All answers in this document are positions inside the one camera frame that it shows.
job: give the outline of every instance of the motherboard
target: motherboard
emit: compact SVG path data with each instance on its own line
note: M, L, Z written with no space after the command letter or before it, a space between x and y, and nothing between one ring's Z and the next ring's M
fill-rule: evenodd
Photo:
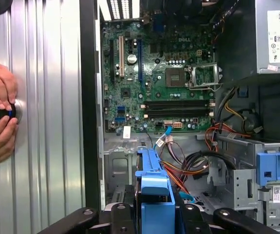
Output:
M219 77L209 26L105 23L102 76L106 132L207 129Z

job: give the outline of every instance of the dell logo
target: dell logo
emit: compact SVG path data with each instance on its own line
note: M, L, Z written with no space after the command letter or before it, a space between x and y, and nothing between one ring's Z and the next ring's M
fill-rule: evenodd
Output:
M179 42L190 42L190 38L179 38Z

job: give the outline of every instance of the blue cable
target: blue cable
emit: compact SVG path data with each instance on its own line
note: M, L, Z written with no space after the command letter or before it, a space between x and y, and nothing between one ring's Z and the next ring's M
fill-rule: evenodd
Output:
M190 200L191 202L190 203L195 203L195 198L187 193L184 193L184 192L179 192L180 194L180 197L182 199L187 199L187 200Z
M169 136L171 131L172 131L172 127L168 126L166 132L160 138L163 138L164 136Z

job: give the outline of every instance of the black wire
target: black wire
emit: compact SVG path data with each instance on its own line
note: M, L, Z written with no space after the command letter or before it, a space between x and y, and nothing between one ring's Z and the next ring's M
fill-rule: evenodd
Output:
M145 133L149 136L151 147L153 148L153 140L151 139L151 137L150 137L150 135L149 135L149 133L147 131L145 131Z

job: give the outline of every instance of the blue sata port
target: blue sata port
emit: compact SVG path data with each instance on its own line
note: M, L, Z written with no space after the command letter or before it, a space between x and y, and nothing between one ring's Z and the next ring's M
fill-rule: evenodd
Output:
M124 106L117 106L117 112L118 113L125 113L126 108Z
M124 118L124 117L117 117L117 118L115 118L115 122L116 122L116 123L123 123L123 122L126 122L126 118Z

